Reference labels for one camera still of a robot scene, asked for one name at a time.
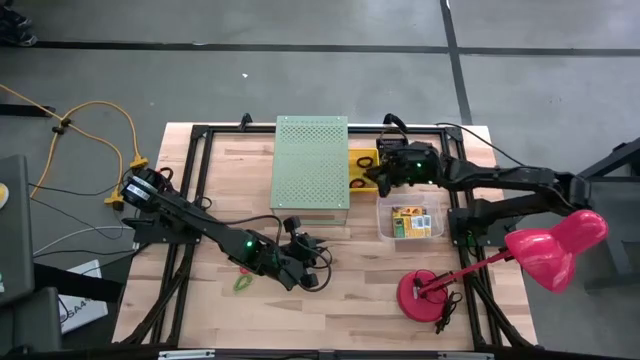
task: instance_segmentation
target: yellow tray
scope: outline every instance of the yellow tray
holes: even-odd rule
[[[349,183],[354,179],[362,179],[366,183],[362,188],[350,188],[350,192],[376,192],[378,186],[371,180],[364,177],[363,169],[356,163],[359,158],[369,156],[373,158],[373,164],[371,166],[377,166],[380,164],[378,158],[378,149],[376,148],[363,148],[363,149],[349,149]]]

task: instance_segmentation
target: snack package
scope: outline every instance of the snack package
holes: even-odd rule
[[[431,216],[420,206],[393,207],[393,236],[400,239],[431,236]]]

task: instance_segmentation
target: lamp base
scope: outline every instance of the lamp base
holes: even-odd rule
[[[448,297],[447,288],[434,290],[428,293],[427,298],[418,296],[414,291],[414,281],[418,278],[423,284],[427,284],[436,278],[429,270],[416,270],[403,276],[398,283],[396,298],[402,312],[409,318],[418,322],[434,322],[440,320],[444,311],[444,303]]]

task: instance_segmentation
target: wooden table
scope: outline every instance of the wooden table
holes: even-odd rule
[[[167,124],[157,168],[171,167],[176,188],[181,182],[192,123]],[[486,140],[488,129],[470,129]],[[374,147],[374,135],[351,135],[350,147]],[[410,140],[430,141],[440,147],[435,136],[410,136]],[[496,164],[490,147],[465,133],[467,158],[482,166]],[[213,154],[205,196],[213,200],[210,213],[220,220],[235,220],[268,214],[273,161],[273,134],[220,134],[213,142]],[[195,161],[190,190],[195,192],[200,160]],[[448,193],[435,186],[416,185],[394,193],[425,191],[440,198],[441,207],[450,207]],[[266,277],[234,294],[238,266],[226,259],[212,241],[196,249],[185,305],[182,347],[268,348],[268,349],[362,349],[362,350],[469,350],[472,349],[467,306],[458,305],[451,323],[436,335],[433,324],[411,321],[395,301],[396,284],[407,272],[427,268],[436,273],[460,268],[457,251],[451,246],[448,230],[429,241],[404,240],[387,244],[378,239],[375,193],[352,195],[347,225],[307,226],[302,230],[328,240],[334,256],[333,278],[329,286],[308,293],[300,288],[287,292]],[[502,191],[478,189],[476,197],[502,198]],[[243,225],[274,236],[273,221]],[[152,245],[132,263],[122,300],[114,341],[131,333],[155,302],[166,258],[167,246]],[[489,250],[487,255],[495,252]],[[489,267],[496,302],[531,342],[536,342],[529,303],[515,262],[499,262]],[[323,281],[325,272],[319,272]],[[451,286],[463,292],[462,285]],[[485,339],[489,339],[484,306],[476,296]],[[169,306],[168,314],[173,314]],[[170,315],[164,333],[170,327]]]

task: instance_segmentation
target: gray floor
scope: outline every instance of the gray floor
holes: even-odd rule
[[[16,7],[50,41],[447,44],[437,0],[18,0]],[[632,0],[450,0],[450,7],[460,46],[640,45],[640,3]],[[60,111],[98,99],[123,106],[152,163],[170,121],[238,121],[248,111],[264,122],[280,114],[379,122],[394,112],[408,123],[460,123],[448,55],[8,48],[0,54],[0,81],[41,103]],[[580,171],[640,135],[640,57],[463,56],[461,63],[473,123],[488,125],[493,142],[525,163]],[[0,102],[18,100],[0,93]],[[126,161],[132,157],[129,127],[117,113],[96,108],[75,120],[116,143]],[[30,178],[37,181],[54,124],[0,119],[0,155],[26,154]],[[101,190],[115,181],[115,166],[111,150],[70,132],[57,148],[47,185]],[[102,197],[38,196],[96,226],[116,224]],[[33,224],[35,248],[84,228],[39,204],[32,204],[32,213],[39,219]],[[535,216],[523,225],[557,221]],[[109,241],[88,233],[54,250],[120,250],[130,246],[130,236]],[[63,254],[43,262],[70,267],[93,258]],[[584,281],[610,272],[607,250],[599,247],[579,260],[575,282],[564,294],[552,295],[526,279],[541,345],[640,357],[640,289],[595,295],[582,290]],[[107,274],[123,279],[126,267]]]

